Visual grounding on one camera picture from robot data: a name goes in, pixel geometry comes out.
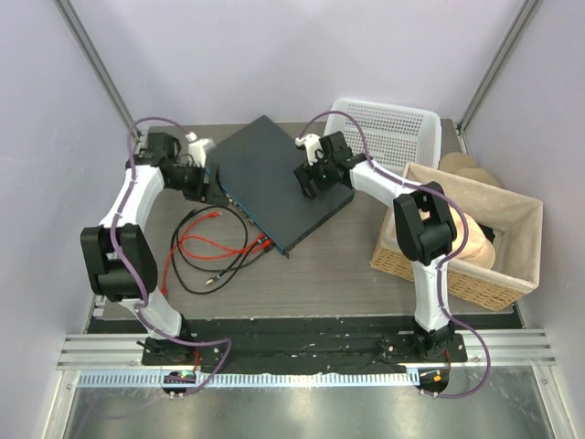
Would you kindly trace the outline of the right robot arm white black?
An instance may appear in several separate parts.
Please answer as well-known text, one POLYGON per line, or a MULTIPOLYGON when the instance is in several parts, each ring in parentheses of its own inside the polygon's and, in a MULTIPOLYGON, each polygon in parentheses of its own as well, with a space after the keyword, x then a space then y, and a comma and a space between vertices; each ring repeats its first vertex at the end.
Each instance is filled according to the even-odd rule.
POLYGON ((337 185, 375 198, 392 209, 394 231, 412 267, 416 304, 412 347, 425 361, 438 358, 454 338, 447 299, 447 262, 457 237, 448 203, 439 184, 416 184, 355 155, 343 134, 307 134, 294 139, 306 153, 294 169, 303 195, 315 199, 337 185))

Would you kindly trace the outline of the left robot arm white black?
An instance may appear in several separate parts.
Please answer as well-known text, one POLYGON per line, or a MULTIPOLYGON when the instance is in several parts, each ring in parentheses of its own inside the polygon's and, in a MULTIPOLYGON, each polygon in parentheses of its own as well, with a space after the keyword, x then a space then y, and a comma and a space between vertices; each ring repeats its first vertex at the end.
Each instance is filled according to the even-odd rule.
POLYGON ((176 365, 191 360, 199 344, 158 287, 158 268, 144 227, 164 189, 197 202, 227 200, 219 186, 218 166, 207 163, 214 141, 193 132, 185 139, 185 162, 180 159, 180 141, 171 134, 148 134, 141 149, 129 144, 124 181, 113 206, 97 226, 80 235, 92 292, 130 311, 149 338, 164 340, 163 353, 176 365))

